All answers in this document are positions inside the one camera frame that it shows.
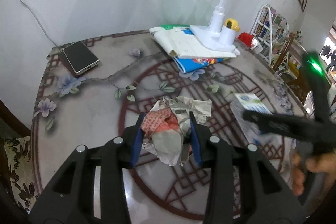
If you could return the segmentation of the person right hand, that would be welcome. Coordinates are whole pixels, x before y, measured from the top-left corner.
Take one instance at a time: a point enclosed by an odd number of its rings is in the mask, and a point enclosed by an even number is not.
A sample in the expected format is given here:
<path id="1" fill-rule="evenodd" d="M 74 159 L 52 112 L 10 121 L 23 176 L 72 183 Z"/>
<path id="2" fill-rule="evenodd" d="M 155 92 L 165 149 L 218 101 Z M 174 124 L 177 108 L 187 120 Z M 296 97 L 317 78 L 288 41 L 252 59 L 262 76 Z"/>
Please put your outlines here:
<path id="1" fill-rule="evenodd" d="M 306 174 L 300 167 L 301 157 L 295 152 L 293 155 L 293 168 L 291 171 L 292 192 L 295 196 L 303 194 Z M 305 166 L 312 173 L 325 173 L 323 193 L 327 193 L 335 182 L 335 153 L 325 153 L 321 156 L 311 157 L 306 160 Z"/>

